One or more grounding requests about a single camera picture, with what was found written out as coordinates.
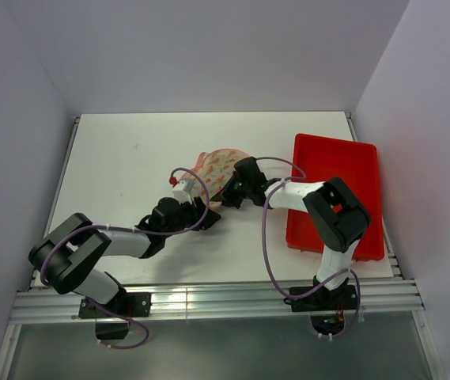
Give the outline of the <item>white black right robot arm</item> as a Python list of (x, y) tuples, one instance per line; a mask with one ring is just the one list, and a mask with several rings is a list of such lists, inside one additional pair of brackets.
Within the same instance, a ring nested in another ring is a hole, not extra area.
[[(345, 181), (332, 177), (326, 181), (305, 183), (302, 169), (299, 177), (268, 179), (258, 166), (258, 159), (245, 158), (234, 165), (233, 174), (214, 200), (224, 207), (238, 208), (250, 200), (263, 209), (261, 242), (263, 260), (270, 281), (287, 298), (314, 295), (318, 306), (329, 309), (337, 303), (348, 286), (354, 250), (372, 224), (365, 206)], [(307, 214), (323, 242), (320, 267), (313, 288), (301, 295), (286, 293), (272, 272), (267, 252), (267, 212), (286, 209)]]

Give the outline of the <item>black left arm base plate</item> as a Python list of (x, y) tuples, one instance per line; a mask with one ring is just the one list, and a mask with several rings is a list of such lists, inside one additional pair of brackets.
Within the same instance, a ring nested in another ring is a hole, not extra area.
[[(136, 348), (149, 339), (149, 329), (137, 321), (137, 318), (149, 316), (151, 298), (149, 292), (123, 292), (104, 305), (91, 298), (83, 298), (78, 318), (95, 321), (95, 336), (100, 344), (114, 349)], [(138, 343), (126, 345), (119, 343), (128, 333), (137, 331), (144, 333)]]

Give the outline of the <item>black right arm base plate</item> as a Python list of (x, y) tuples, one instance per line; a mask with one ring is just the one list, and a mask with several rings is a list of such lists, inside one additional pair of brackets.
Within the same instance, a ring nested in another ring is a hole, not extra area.
[(283, 299), (294, 313), (355, 310), (359, 301), (356, 287), (349, 284), (342, 285), (335, 291), (323, 287), (305, 298)]

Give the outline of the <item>pink mesh laundry bag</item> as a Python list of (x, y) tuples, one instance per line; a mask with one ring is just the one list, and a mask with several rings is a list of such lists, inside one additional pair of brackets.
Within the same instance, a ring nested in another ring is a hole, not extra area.
[[(232, 177), (233, 166), (240, 160), (250, 157), (249, 154), (237, 149), (219, 149), (212, 152), (202, 152), (191, 171), (205, 183), (210, 198), (213, 199)], [(203, 186), (190, 173), (184, 173), (181, 178), (191, 178), (194, 187), (191, 191), (192, 199), (200, 197), (206, 200)], [(210, 209), (216, 211), (220, 202), (210, 201)]]

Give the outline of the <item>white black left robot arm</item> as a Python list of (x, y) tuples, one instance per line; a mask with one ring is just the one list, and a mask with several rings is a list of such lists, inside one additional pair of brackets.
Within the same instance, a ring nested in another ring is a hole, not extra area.
[(28, 261), (59, 294), (74, 292), (96, 302), (106, 315), (116, 316), (127, 307), (127, 292), (112, 275), (96, 269), (101, 257), (149, 259), (169, 237), (207, 230), (220, 219), (199, 197), (184, 203), (165, 197), (131, 228), (98, 226), (75, 213), (31, 249)]

